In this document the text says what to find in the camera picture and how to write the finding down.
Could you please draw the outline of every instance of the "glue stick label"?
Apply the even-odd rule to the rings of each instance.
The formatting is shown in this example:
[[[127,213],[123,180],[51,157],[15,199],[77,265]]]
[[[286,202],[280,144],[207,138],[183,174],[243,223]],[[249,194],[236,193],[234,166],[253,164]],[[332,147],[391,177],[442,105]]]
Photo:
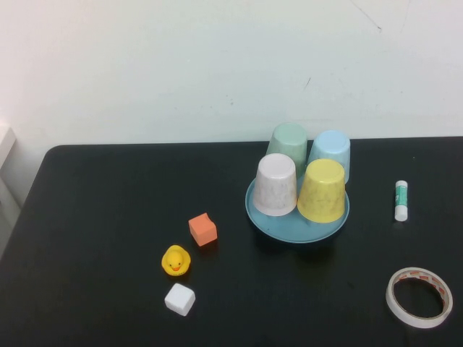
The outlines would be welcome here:
[[[405,186],[396,187],[396,206],[407,206],[407,188]]]

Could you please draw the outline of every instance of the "glue stick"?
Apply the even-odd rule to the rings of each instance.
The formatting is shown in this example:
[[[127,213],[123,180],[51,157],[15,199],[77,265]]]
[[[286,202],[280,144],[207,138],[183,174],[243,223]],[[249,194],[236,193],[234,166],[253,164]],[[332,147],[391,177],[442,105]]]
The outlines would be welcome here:
[[[406,181],[396,182],[395,219],[399,222],[404,222],[408,218],[407,190],[408,190],[408,183]]]

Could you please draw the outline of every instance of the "cup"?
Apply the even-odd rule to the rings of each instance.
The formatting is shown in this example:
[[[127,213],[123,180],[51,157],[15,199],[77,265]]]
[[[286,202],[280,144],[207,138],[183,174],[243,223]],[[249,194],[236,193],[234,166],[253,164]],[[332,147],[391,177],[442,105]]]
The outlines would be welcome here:
[[[334,222],[344,214],[345,194],[342,165],[332,159],[317,159],[307,167],[297,209],[312,222]]]
[[[321,158],[333,159],[340,163],[344,168],[346,183],[349,181],[350,140],[345,134],[337,130],[319,134],[313,141],[307,164]]]
[[[293,211],[297,204],[296,166],[290,157],[273,153],[260,160],[252,202],[265,215]]]
[[[278,125],[268,144],[267,154],[271,153],[288,155],[296,165],[297,177],[301,177],[305,172],[307,159],[307,132],[295,123]]]

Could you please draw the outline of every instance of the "blue plate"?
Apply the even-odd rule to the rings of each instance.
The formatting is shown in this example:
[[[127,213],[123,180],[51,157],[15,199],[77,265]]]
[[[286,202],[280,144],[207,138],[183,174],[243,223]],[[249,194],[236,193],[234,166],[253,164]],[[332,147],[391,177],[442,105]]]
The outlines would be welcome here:
[[[302,179],[297,180],[297,193],[302,186]],[[246,192],[246,211],[250,220],[263,233],[274,239],[289,242],[291,244],[308,244],[316,242],[336,233],[346,223],[349,215],[349,198],[346,193],[346,210],[340,219],[331,223],[315,223],[305,219],[297,207],[292,212],[281,217],[264,215],[254,207],[252,196],[254,195],[254,183],[251,182]]]

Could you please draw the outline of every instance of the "white cup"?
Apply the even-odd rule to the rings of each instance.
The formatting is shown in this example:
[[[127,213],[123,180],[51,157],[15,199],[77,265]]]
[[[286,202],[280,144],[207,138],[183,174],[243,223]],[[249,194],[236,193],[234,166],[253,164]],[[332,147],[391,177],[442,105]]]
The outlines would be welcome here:
[[[296,166],[290,157],[274,153],[260,160],[252,202],[265,215],[293,211],[297,204]]]

